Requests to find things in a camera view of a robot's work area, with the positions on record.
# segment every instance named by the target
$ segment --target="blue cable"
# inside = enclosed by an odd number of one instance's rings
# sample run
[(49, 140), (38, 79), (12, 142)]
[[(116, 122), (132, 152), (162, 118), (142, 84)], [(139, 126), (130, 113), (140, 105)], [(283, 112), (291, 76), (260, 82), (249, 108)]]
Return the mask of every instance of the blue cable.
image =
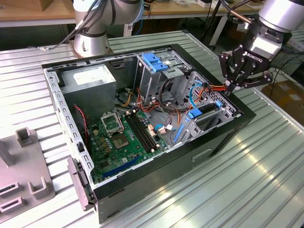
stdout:
[(143, 26), (143, 23), (142, 23), (142, 22), (143, 22), (143, 20), (141, 20), (141, 26), (139, 27), (139, 30), (135, 33), (135, 36), (138, 35), (138, 33), (141, 31), (142, 26)]
[(159, 125), (156, 125), (155, 126), (155, 129), (157, 130), (157, 128), (159, 128), (159, 127), (163, 127), (161, 124), (159, 124)]
[(165, 127), (165, 126), (159, 124), (159, 125), (156, 125), (156, 126), (155, 126), (155, 130), (157, 130), (157, 128), (159, 128), (159, 127), (164, 127), (164, 128), (166, 128), (166, 129), (168, 129), (167, 127)]
[(202, 84), (196, 84), (196, 85), (194, 85), (194, 86), (191, 88), (190, 93), (189, 93), (190, 103), (192, 104), (192, 106), (193, 106), (194, 108), (196, 107), (196, 105), (194, 104), (193, 99), (192, 99), (192, 90), (193, 90), (195, 87), (197, 87), (197, 86), (202, 86)]

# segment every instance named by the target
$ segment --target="motherboard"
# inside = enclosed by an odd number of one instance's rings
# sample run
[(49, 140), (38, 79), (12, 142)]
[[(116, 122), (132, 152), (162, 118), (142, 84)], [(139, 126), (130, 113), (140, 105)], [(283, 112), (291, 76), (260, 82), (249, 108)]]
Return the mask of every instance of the motherboard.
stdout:
[[(120, 126), (120, 131), (111, 131)], [(95, 165), (91, 172), (94, 183), (168, 149), (151, 126), (143, 111), (120, 116), (116, 113), (104, 115), (99, 122), (88, 126), (91, 157)]]

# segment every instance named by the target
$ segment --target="sticker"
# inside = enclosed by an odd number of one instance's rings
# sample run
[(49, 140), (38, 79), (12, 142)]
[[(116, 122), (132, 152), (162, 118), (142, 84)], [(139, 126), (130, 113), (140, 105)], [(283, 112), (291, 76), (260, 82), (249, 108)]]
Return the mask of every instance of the sticker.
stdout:
[(290, 90), (290, 87), (286, 84), (279, 85), (283, 90)]
[(108, 81), (109, 78), (112, 78), (111, 73), (105, 68), (101, 66), (98, 69), (88, 70), (85, 72), (75, 73), (73, 75), (77, 85), (82, 85), (90, 82), (95, 82), (99, 80)]
[(295, 101), (301, 101), (302, 99), (297, 94), (290, 94), (290, 97)]

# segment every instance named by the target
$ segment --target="blue drive bay latch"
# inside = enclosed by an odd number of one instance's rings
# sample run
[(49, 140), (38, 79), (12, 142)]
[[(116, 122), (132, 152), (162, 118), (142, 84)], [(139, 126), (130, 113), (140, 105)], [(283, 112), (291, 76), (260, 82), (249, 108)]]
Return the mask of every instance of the blue drive bay latch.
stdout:
[(168, 66), (164, 65), (161, 61), (160, 58), (158, 58), (156, 55), (153, 53), (145, 53), (142, 54), (142, 58), (144, 61), (152, 68), (154, 72), (160, 72), (163, 70), (167, 70)]

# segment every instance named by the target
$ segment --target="ribbed metal surface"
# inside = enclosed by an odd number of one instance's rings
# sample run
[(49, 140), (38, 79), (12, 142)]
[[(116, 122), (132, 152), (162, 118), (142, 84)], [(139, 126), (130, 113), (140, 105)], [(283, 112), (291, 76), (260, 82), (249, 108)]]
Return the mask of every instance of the ribbed metal surface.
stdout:
[(291, 44), (294, 48), (304, 51), (304, 23), (301, 26), (292, 32), (293, 37), (289, 40), (289, 44)]
[[(134, 50), (178, 43), (213, 75), (217, 58), (181, 31), (110, 40)], [(63, 46), (52, 52), (0, 52), (0, 138), (16, 128), (36, 129), (57, 195), (3, 224), (7, 227), (98, 227), (83, 212), (67, 172), (69, 152), (51, 106), (40, 64), (73, 59)], [(107, 220), (119, 227), (300, 227), (304, 222), (304, 135), (253, 90), (236, 95), (256, 114), (218, 155)]]

